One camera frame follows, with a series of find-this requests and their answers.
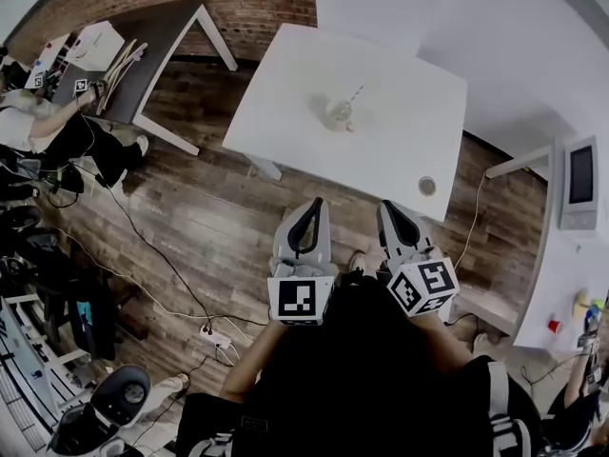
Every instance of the dark tabletop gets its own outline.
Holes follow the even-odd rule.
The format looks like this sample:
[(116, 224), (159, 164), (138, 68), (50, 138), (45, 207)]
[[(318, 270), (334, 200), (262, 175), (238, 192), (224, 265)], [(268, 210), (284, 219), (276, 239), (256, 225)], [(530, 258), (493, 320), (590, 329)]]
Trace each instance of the dark tabletop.
[[(128, 46), (133, 39), (137, 39), (134, 50), (144, 43), (148, 46), (142, 60), (131, 66), (125, 78), (116, 87), (107, 109), (102, 112), (100, 118), (123, 124), (132, 122), (150, 82), (163, 64), (171, 46), (202, 3), (201, 0), (178, 0), (132, 10), (108, 19), (125, 39), (125, 46)], [(101, 71), (84, 71), (69, 65), (53, 96), (53, 103), (59, 105), (69, 103), (73, 97), (76, 80), (87, 78), (89, 81), (97, 81), (104, 74)], [(88, 109), (87, 115), (94, 116), (94, 109)]]

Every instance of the wooden floor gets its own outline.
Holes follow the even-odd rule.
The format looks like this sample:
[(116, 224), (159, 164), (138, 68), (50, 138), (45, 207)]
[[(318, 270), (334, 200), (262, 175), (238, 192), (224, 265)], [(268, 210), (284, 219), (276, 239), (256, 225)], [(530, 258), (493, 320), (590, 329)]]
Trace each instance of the wooden floor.
[[(289, 169), (281, 182), (275, 182), (241, 155), (222, 149), (231, 115), (252, 74), (209, 64), (169, 63), (145, 113), (201, 147), (201, 154), (190, 156), (152, 140), (146, 165), (128, 177), (126, 195), (117, 199), (209, 312), (265, 323), (273, 235), (282, 219), (303, 202), (322, 196), (329, 203), (333, 260), (341, 267), (356, 249), (377, 260), (381, 250), (375, 218), (378, 199)], [(118, 135), (127, 140), (134, 131), (121, 129)], [(446, 219), (433, 224), (436, 242), (453, 262), (461, 255), (471, 226), (482, 173), (503, 159), (471, 139), (462, 140)], [(98, 262), (132, 276), (166, 309), (203, 315), (165, 261), (136, 236), (108, 192), (96, 187), (91, 193), (91, 186), (87, 179), (86, 193), (68, 209), (54, 209), (39, 200), (48, 223), (78, 238)], [(462, 283), (500, 292), (514, 307), (519, 305), (540, 239), (545, 191), (541, 181), (523, 171), (483, 185), (477, 225), (458, 269)], [(114, 365), (138, 364), (157, 382), (214, 355), (199, 337), (201, 320), (166, 314), (145, 295), (125, 310), (145, 324), (150, 335), (143, 343), (127, 338)], [(252, 337), (260, 330), (236, 323)], [(248, 346), (226, 320), (217, 319), (214, 325), (240, 352)], [(217, 393), (226, 372), (208, 358), (192, 374), (193, 390)]]

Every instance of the red object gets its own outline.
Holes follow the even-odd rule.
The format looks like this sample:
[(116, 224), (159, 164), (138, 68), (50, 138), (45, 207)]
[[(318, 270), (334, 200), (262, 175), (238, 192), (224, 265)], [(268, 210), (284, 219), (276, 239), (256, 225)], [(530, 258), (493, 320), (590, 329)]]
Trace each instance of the red object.
[(553, 333), (559, 333), (562, 329), (562, 323), (559, 320), (550, 320), (548, 328), (550, 328), (550, 331)]

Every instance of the round metal grommet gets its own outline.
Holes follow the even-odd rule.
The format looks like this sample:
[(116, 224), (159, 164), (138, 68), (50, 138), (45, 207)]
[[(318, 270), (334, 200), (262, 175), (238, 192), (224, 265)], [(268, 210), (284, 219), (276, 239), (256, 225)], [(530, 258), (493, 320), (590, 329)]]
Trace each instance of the round metal grommet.
[(424, 176), (419, 180), (419, 191), (424, 196), (431, 196), (436, 192), (436, 182), (429, 176)]

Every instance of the power plug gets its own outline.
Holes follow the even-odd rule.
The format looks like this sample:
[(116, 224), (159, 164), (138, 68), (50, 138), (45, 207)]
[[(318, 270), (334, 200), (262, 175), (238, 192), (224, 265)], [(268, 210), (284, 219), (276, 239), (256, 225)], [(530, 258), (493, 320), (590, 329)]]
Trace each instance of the power plug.
[(219, 331), (216, 331), (216, 330), (212, 330), (211, 333), (209, 333), (209, 330), (203, 331), (204, 328), (205, 328), (205, 325), (203, 325), (201, 327), (199, 334), (205, 340), (210, 342), (213, 346), (219, 347), (219, 348), (229, 348), (230, 347), (232, 340), (229, 337), (226, 337), (225, 335), (223, 335), (222, 333), (220, 333)]

